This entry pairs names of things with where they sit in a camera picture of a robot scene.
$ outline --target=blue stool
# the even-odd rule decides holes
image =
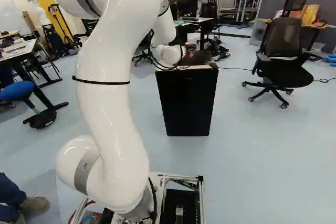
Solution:
[[[24,123],[30,123],[30,127],[35,129],[42,129],[51,125],[56,119],[55,110],[38,111],[37,108],[30,101],[29,97],[35,91],[35,85],[31,81],[14,82],[13,84],[5,87],[0,92],[0,101],[23,101],[28,107],[30,107],[36,115],[32,116],[29,120],[25,120]]]

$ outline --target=shoe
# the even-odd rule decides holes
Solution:
[[[48,211],[50,202],[45,197],[31,197],[27,198],[19,207],[24,214],[42,214]]]
[[[17,219],[17,221],[14,222],[14,224],[27,224],[23,213],[20,213],[19,218]]]

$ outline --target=black box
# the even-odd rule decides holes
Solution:
[[[218,69],[208,65],[155,72],[168,136],[208,136]]]

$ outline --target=blue chair seat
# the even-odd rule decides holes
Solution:
[[[31,95],[34,88],[31,81],[14,82],[0,92],[0,101],[19,101],[26,95]]]

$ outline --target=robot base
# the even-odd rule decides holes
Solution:
[[[150,172],[150,178],[156,190],[158,203],[158,217],[155,224],[205,224],[202,176]],[[88,201],[89,198],[83,200],[70,224],[80,224],[81,216]],[[103,215],[105,215],[106,220],[101,219],[99,224],[129,223],[122,217],[113,215],[113,212],[108,209],[104,210]],[[152,220],[144,220],[143,223],[150,224]]]

